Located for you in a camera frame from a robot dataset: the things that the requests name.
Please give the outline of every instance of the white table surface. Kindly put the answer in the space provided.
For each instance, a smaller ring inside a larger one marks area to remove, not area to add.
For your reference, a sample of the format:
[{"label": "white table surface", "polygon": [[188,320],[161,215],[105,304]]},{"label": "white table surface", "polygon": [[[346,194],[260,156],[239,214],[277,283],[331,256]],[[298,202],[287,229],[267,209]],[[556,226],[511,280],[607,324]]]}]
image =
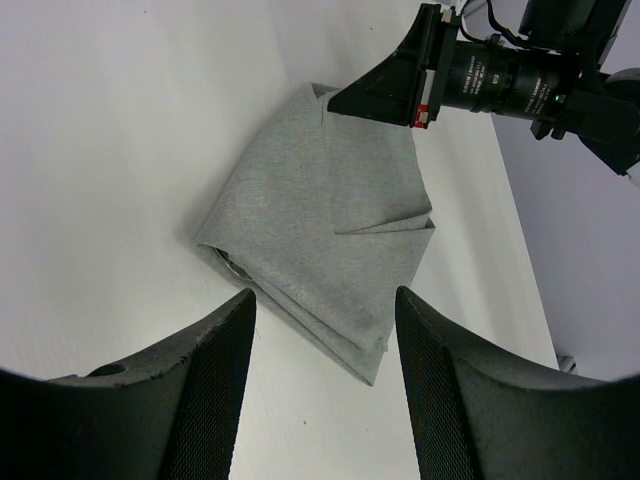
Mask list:
[{"label": "white table surface", "polygon": [[[237,289],[191,238],[303,82],[390,53],[413,0],[0,2],[0,365],[86,374]],[[414,289],[536,362],[555,357],[488,116],[415,141],[437,231]],[[234,479],[417,479],[397,344],[366,387],[259,309]]]}]

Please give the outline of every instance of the camera lens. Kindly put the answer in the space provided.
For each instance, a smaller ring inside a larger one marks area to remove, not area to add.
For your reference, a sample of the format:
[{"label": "camera lens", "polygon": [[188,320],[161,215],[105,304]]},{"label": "camera lens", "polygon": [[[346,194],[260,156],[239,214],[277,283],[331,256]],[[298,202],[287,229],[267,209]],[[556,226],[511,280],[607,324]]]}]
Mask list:
[{"label": "camera lens", "polygon": [[575,57],[459,41],[442,104],[553,120],[577,78]]}]

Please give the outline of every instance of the fabric fold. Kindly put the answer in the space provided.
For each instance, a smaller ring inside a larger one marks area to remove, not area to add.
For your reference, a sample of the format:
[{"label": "fabric fold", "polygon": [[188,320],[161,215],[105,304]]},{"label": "fabric fold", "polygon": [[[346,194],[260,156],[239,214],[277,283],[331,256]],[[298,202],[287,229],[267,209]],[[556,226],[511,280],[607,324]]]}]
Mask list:
[{"label": "fabric fold", "polygon": [[197,243],[228,254],[373,384],[434,227],[409,128],[327,112],[307,85],[262,129]]}]

